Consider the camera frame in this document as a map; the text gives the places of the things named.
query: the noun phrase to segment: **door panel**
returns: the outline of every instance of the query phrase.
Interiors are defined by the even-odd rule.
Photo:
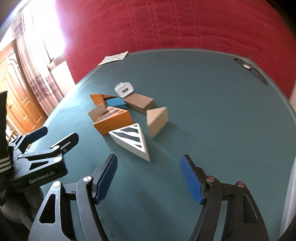
[[[7,90],[7,115],[25,134],[41,127],[47,119],[24,78],[17,57],[16,42],[0,54],[0,91]]]

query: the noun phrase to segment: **sheet of paper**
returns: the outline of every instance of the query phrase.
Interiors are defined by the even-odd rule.
[[[127,53],[128,53],[128,51],[126,51],[124,53],[117,54],[117,55],[106,56],[103,59],[103,61],[98,64],[98,66],[100,66],[102,64],[106,64],[106,63],[112,62],[112,61],[116,61],[116,60],[123,60]]]

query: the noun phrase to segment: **sheer curtain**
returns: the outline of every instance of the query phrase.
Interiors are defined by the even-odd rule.
[[[17,17],[15,26],[17,50],[25,77],[41,107],[50,115],[64,96],[48,70],[42,54],[44,50],[41,50],[43,46],[38,44],[30,4]]]

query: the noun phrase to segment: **green tabletop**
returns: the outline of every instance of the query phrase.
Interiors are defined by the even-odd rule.
[[[110,153],[118,157],[109,192],[97,207],[110,240],[189,239],[201,206],[192,199],[182,175],[183,154],[221,182],[246,183],[270,240],[277,240],[296,155],[295,112],[268,76],[266,86],[233,58],[197,49],[128,54],[91,71],[49,117],[49,133],[37,150],[71,132],[80,138],[65,155],[69,173],[60,179],[62,183],[90,175]],[[123,149],[109,135],[101,136],[87,115],[94,108],[89,94],[113,95],[119,82],[130,82],[136,93],[168,108],[169,122],[153,139],[146,115],[129,109],[143,130],[151,163]],[[43,186],[45,193],[50,185]],[[77,238],[83,240],[75,205],[73,212]],[[223,202],[214,240],[222,236],[225,213]]]

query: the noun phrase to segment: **red fabric backdrop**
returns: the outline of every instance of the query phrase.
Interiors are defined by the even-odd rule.
[[[289,97],[296,40],[265,0],[56,0],[75,83],[105,56],[202,48],[254,60]]]

